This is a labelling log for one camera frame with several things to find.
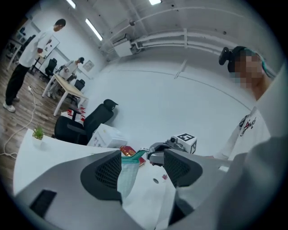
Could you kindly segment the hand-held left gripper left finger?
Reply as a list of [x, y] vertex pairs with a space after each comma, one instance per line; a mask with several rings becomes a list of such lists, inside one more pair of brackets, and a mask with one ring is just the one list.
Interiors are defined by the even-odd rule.
[[138, 230], [117, 191], [118, 150], [57, 164], [15, 197], [27, 217], [47, 230]]

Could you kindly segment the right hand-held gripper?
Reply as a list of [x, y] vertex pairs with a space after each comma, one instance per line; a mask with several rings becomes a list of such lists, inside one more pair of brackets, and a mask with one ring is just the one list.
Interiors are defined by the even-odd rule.
[[184, 133], [172, 136], [167, 142], [156, 142], [150, 146], [153, 153], [147, 154], [147, 160], [154, 166], [164, 165], [164, 150], [171, 146], [173, 149], [193, 154], [196, 151], [197, 138]]

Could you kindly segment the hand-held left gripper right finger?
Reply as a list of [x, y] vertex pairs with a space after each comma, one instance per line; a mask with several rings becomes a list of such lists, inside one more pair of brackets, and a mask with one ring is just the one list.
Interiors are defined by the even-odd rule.
[[176, 189], [180, 210], [195, 210], [210, 195], [231, 165], [230, 161], [164, 151], [164, 169]]

